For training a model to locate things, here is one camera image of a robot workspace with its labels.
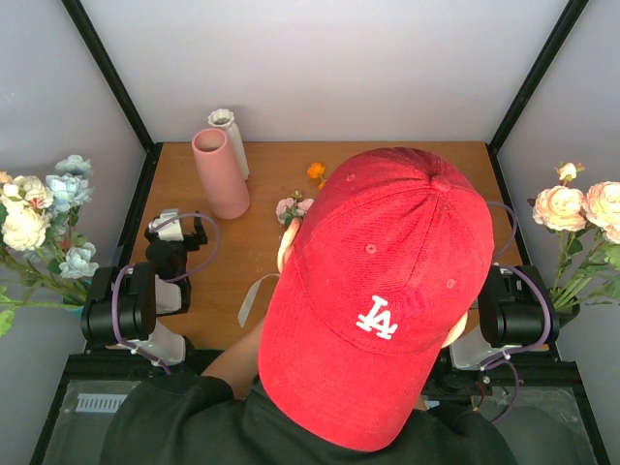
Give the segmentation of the peach rose stem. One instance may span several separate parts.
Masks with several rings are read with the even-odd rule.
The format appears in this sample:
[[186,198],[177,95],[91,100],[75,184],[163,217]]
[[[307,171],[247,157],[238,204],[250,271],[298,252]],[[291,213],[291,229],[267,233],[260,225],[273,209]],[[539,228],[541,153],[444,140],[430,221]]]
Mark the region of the peach rose stem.
[[580,305],[619,301],[619,183],[604,181],[582,191],[573,186],[584,171],[563,163],[556,185],[528,200],[535,223],[559,237],[551,288],[558,306],[576,296]]

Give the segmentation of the black cylinder table edge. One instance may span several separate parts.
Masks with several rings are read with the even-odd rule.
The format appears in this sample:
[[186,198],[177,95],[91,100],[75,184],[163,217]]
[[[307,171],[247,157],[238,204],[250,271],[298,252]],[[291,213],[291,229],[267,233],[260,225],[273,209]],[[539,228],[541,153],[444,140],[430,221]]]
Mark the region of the black cylinder table edge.
[[573,296],[566,304],[558,306],[560,291],[560,288],[551,288],[549,295],[553,303],[555,315],[558,318],[559,327],[564,328],[579,315],[580,302],[576,296]]

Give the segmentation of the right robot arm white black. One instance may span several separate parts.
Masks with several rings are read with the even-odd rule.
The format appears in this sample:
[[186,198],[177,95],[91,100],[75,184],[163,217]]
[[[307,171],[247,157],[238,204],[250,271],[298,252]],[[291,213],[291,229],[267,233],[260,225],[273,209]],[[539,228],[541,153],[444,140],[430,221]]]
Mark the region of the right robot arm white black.
[[460,370],[487,371],[501,360],[556,341],[559,317],[539,271],[493,265],[478,297],[479,322],[449,346]]

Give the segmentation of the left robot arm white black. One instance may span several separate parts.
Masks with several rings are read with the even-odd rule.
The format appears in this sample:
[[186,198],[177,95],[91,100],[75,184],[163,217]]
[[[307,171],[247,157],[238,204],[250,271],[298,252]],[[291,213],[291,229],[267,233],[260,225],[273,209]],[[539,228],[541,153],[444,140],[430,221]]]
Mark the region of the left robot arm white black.
[[97,269],[80,317],[87,342],[144,357],[184,390],[200,382],[202,367],[187,356],[192,343],[159,319],[189,310],[188,254],[208,244],[206,219],[199,212],[162,211],[145,228],[145,260]]

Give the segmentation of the person left hand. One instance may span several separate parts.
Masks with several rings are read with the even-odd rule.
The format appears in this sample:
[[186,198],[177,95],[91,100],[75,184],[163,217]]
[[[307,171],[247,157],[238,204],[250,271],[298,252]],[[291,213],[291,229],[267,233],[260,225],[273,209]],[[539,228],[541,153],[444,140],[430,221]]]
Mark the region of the person left hand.
[[300,229],[300,226],[301,220],[294,218],[282,235],[277,252],[277,269],[279,273],[283,271],[285,263],[293,251],[293,242],[295,241],[295,237]]

